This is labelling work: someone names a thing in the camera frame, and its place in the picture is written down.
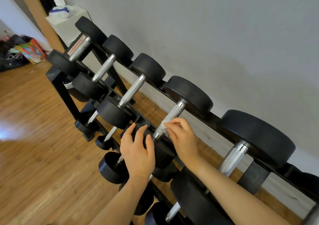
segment sticker on dumbbell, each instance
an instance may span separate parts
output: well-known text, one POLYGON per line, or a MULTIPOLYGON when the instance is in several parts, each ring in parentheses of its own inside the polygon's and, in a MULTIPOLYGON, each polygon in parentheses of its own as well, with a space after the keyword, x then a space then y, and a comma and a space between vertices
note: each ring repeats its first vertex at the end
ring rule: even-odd
POLYGON ((70 49, 70 51, 68 52, 68 55, 71 55, 78 48, 78 46, 85 40, 85 38, 86 38, 86 36, 82 35, 82 37, 80 37, 79 40, 70 49))

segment dumbbell rack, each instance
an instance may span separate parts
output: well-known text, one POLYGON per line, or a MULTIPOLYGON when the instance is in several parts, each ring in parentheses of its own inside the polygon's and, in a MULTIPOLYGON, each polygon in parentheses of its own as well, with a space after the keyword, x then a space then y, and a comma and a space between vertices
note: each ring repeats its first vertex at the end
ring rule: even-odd
MULTIPOLYGON (((68 51, 70 48, 73 47, 74 43, 77 42, 78 38, 72 43, 72 45, 66 50, 68 51)), ((106 59, 107 55, 98 47, 95 45, 91 45, 81 56, 81 58, 78 61, 82 61, 88 53, 92 51, 95 55, 95 57, 98 59, 99 63, 102 65, 106 59)), ((126 67, 129 71, 131 71, 135 75, 139 75, 136 72, 134 72, 132 69, 129 67, 126 67)), ((94 73, 92 71, 89 72, 89 75, 92 77, 94 73)), ((94 100, 89 100, 84 108, 79 111, 77 106, 75 105, 74 101, 72 100, 69 92, 67 91, 66 87, 64 86, 63 81, 65 81, 68 76, 64 73, 62 73, 60 70, 58 70, 55 67, 51 67, 50 70, 46 73, 46 76, 52 83, 52 85, 55 87, 57 90, 58 94, 61 96, 62 100, 66 104, 67 108, 70 110, 71 114, 75 118, 75 120, 80 119, 83 116, 91 116, 93 112, 96 110, 96 105, 98 104, 97 101, 94 100)), ((166 97, 170 98, 163 90, 162 86, 165 84, 165 81, 162 81, 161 85, 159 87, 156 87, 149 83, 151 86, 153 86, 157 91, 161 92, 163 95, 166 97)), ((116 70, 114 67, 111 67, 110 71, 108 72, 108 77, 104 81, 104 85, 108 87, 109 93, 108 96, 111 96, 117 100, 121 99, 121 96, 114 90, 115 87, 119 89, 119 91, 122 94, 125 94, 127 91, 124 83, 122 82, 121 78, 117 74, 116 70)), ((147 124, 149 128, 154 131, 156 130, 156 126, 149 122, 141 113, 136 111, 132 105, 134 104, 134 100, 128 104, 128 108, 133 112, 135 115, 135 120, 134 122, 140 123, 140 124, 147 124)), ((204 124, 209 126, 212 130, 216 131, 220 135, 222 135, 224 138, 235 144, 236 138, 232 137, 231 135, 226 136, 225 134, 219 132, 217 130, 217 123, 220 121, 220 118, 213 114, 212 112, 209 112, 204 119, 199 118, 198 116, 194 115, 196 118, 198 118, 200 121, 202 121, 204 124)), ((95 120, 95 122, 99 125, 100 130, 103 135, 107 135, 108 131, 103 127, 103 125, 95 120)), ((83 134, 84 137, 86 138, 87 141, 90 141, 93 139, 94 135, 93 134, 83 134)), ((113 149, 118 149, 119 144, 115 141, 115 139, 112 138, 112 141, 114 143, 113 149)), ((251 153, 248 152, 248 154, 254 159, 253 163, 249 166, 249 168, 246 170, 242 178, 240 179, 239 183, 241 182, 241 186, 244 187, 246 190, 249 192, 253 193, 254 191, 257 191, 258 188, 262 185, 262 183, 265 181, 265 179, 268 177, 269 173, 273 172, 274 174, 278 175, 280 178, 282 178, 284 181, 288 182, 290 185, 301 191, 303 194, 305 194, 307 197, 312 199, 314 202, 319 203, 319 191, 318 189, 309 189, 306 188, 307 184, 303 183, 303 179, 296 179, 296 174, 302 174, 300 170, 298 170, 294 165, 286 162, 285 165, 281 168, 274 168, 270 166, 269 164, 266 164, 262 162, 261 160, 257 159, 254 157, 251 153)), ((172 204, 167 200, 167 198, 162 194, 162 192, 151 182, 151 185, 153 187, 155 197, 159 201, 164 201, 169 207, 172 207, 172 204)), ((192 224, 189 219, 182 218, 182 215, 178 213, 177 215, 180 217, 181 223, 182 224, 192 224)))

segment wooden floor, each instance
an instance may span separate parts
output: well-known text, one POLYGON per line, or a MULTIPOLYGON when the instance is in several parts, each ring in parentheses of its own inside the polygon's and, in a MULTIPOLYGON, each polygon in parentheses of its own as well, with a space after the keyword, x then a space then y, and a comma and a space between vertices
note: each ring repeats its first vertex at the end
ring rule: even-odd
MULTIPOLYGON (((88 224, 118 191, 119 185, 99 174, 105 151, 94 140, 86 142, 74 127, 73 117, 45 76, 49 68, 43 62, 0 73, 0 224, 88 224)), ((155 125, 166 116, 143 94, 134 99, 134 107, 155 125)), ((119 141, 119 132, 114 137, 119 141)), ((222 157, 201 140, 198 147, 217 167, 222 157)), ((231 178, 241 175, 235 170, 231 178)), ((153 181, 175 202, 169 183, 153 181)), ((256 196, 291 224, 300 224, 298 216, 265 190, 256 196)), ((133 218, 135 225, 143 220, 133 218)))

